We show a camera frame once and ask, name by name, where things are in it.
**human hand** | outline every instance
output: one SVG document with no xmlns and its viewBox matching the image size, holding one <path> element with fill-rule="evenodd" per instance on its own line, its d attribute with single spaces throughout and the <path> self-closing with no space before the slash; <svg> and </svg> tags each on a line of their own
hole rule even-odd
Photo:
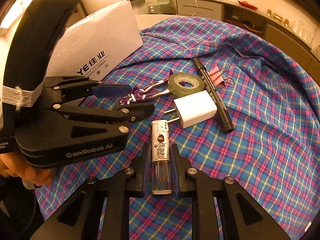
<svg viewBox="0 0 320 240">
<path fill-rule="evenodd" d="M 43 186 L 52 182 L 55 169 L 36 170 L 21 153 L 11 152 L 0 154 L 0 175 L 5 178 L 21 177 L 37 186 Z"/>
</svg>

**black marker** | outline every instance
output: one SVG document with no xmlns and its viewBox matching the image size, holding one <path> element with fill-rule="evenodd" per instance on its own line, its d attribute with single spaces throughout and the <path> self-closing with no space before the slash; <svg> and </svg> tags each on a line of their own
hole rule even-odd
<svg viewBox="0 0 320 240">
<path fill-rule="evenodd" d="M 201 61 L 197 57 L 193 59 L 193 64 L 197 68 L 198 75 L 202 79 L 205 89 L 217 106 L 217 115 L 222 131 L 224 133 L 232 132 L 235 127 L 233 126 L 230 115 L 223 104 L 217 88 L 212 82 L 207 69 L 204 67 L 204 65 L 202 65 Z"/>
</svg>

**green object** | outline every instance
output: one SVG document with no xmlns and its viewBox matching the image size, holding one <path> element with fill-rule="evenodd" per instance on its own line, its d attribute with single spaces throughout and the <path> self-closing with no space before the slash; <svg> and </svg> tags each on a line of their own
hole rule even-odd
<svg viewBox="0 0 320 240">
<path fill-rule="evenodd" d="M 175 14 L 172 0 L 157 0 L 156 4 L 148 5 L 149 14 Z"/>
<path fill-rule="evenodd" d="M 179 84 L 180 82 L 190 83 L 193 87 L 184 87 Z M 204 84 L 201 78 L 189 73 L 175 73 L 168 80 L 168 89 L 172 94 L 180 98 L 201 92 L 203 88 Z"/>
</svg>

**white cardboard box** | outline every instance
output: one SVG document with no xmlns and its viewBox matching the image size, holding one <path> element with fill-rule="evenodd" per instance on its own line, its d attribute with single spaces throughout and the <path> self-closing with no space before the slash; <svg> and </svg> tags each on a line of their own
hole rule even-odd
<svg viewBox="0 0 320 240">
<path fill-rule="evenodd" d="M 101 81 L 142 46 L 129 1 L 96 11 L 69 27 L 57 42 L 46 76 L 89 76 Z"/>
</svg>

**lighter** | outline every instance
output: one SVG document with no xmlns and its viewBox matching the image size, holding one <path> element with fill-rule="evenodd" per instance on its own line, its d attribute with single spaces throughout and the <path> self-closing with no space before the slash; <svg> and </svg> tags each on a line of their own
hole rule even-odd
<svg viewBox="0 0 320 240">
<path fill-rule="evenodd" d="M 167 120 L 151 122 L 151 177 L 153 194 L 171 194 L 169 125 Z"/>
</svg>

